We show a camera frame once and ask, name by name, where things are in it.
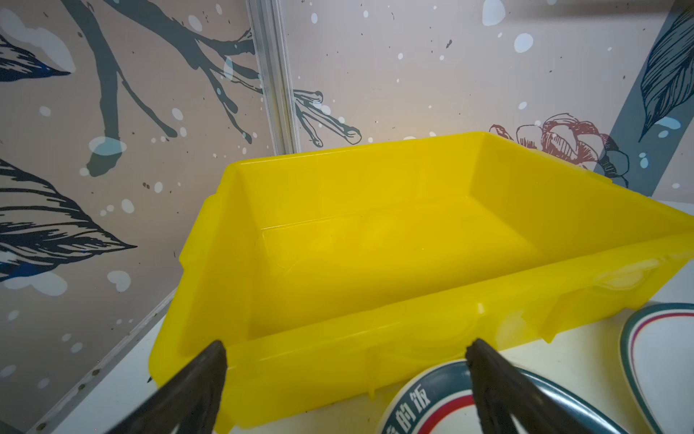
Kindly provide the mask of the aluminium frame post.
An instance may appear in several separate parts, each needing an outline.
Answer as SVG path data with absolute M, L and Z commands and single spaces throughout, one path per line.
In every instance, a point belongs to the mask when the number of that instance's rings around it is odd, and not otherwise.
M 301 146 L 280 3 L 249 1 L 248 7 L 274 152 L 297 154 Z

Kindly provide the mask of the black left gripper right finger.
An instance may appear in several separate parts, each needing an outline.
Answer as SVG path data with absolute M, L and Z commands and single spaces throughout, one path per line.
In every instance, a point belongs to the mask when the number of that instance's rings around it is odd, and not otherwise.
M 477 339 L 466 365 L 484 433 L 595 433 L 596 409 L 576 394 L 508 362 Z

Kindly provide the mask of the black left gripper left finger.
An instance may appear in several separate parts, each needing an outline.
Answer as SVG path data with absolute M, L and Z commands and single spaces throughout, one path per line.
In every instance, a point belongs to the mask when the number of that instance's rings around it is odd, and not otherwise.
M 210 343 L 110 433 L 212 433 L 227 369 L 222 342 Z

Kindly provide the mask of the small green-rimmed white plate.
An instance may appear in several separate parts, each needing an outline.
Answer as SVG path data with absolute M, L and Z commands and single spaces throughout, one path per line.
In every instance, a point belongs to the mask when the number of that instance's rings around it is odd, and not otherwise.
M 625 430 L 552 381 L 522 369 L 540 391 L 592 433 Z M 464 360 L 432 367 L 403 386 L 381 417 L 378 433 L 480 433 L 472 381 Z

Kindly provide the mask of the yellow plastic bin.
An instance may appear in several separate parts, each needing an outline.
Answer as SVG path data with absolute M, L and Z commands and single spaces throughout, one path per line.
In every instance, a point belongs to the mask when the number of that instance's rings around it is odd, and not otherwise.
M 693 219 L 490 133 L 230 165 L 179 260 L 158 385 L 226 350 L 228 432 L 636 309 L 693 256 Z

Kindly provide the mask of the white plate red characters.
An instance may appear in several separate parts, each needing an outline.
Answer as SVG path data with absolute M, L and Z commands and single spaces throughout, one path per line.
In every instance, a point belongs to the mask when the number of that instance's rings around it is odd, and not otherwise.
M 693 432 L 693 305 L 636 311 L 619 342 L 625 379 L 653 433 Z

